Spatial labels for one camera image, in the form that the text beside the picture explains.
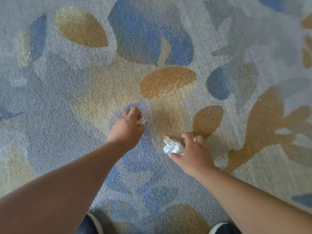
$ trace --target hand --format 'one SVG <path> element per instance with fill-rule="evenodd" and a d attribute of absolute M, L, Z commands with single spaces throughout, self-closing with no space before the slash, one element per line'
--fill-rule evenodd
<path fill-rule="evenodd" d="M 107 142 L 117 143 L 125 147 L 127 151 L 133 149 L 142 137 L 145 127 L 137 124 L 142 118 L 141 111 L 137 107 L 126 109 L 122 116 L 113 125 Z"/>
<path fill-rule="evenodd" d="M 186 174 L 196 178 L 201 172 L 216 168 L 213 159 L 210 157 L 208 148 L 204 145 L 204 138 L 202 136 L 193 138 L 190 133 L 183 133 L 181 137 L 185 139 L 184 154 L 169 153 L 169 157 Z"/>

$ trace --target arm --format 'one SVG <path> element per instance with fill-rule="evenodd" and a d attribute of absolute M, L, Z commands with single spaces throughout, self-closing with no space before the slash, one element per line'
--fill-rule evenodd
<path fill-rule="evenodd" d="M 216 197 L 242 233 L 311 233 L 312 215 L 216 168 L 203 137 L 182 137 L 184 155 L 169 156 Z"/>
<path fill-rule="evenodd" d="M 114 164 L 144 133 L 141 112 L 125 110 L 107 142 L 0 199 L 3 233 L 75 233 Z"/>

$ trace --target white tissue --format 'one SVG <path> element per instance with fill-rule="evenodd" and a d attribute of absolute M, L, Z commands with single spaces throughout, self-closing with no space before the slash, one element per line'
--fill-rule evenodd
<path fill-rule="evenodd" d="M 163 141 L 166 144 L 165 147 L 163 148 L 166 154 L 168 153 L 177 153 L 180 155 L 184 154 L 185 148 L 179 141 L 176 141 L 175 139 L 170 139 L 168 136 L 164 136 Z"/>
<path fill-rule="evenodd" d="M 144 117 L 142 117 L 141 119 L 139 119 L 138 121 L 137 121 L 137 124 L 142 124 L 142 125 L 144 125 L 145 124 L 145 122 L 146 122 L 146 120 L 144 119 Z"/>

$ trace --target patterned carpet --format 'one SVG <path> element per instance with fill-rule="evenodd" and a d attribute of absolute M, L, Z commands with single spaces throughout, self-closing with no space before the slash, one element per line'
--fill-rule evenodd
<path fill-rule="evenodd" d="M 205 137 L 218 167 L 312 212 L 312 0 L 0 0 L 0 197 L 146 131 L 92 204 L 121 233 L 208 233 L 228 219 L 162 151 Z"/>

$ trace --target shoe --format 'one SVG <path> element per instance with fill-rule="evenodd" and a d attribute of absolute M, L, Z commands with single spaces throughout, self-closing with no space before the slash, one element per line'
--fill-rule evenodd
<path fill-rule="evenodd" d="M 233 224 L 221 222 L 214 225 L 209 234 L 241 234 L 241 232 Z"/>
<path fill-rule="evenodd" d="M 76 234 L 103 234 L 103 228 L 99 220 L 92 213 L 88 212 Z"/>

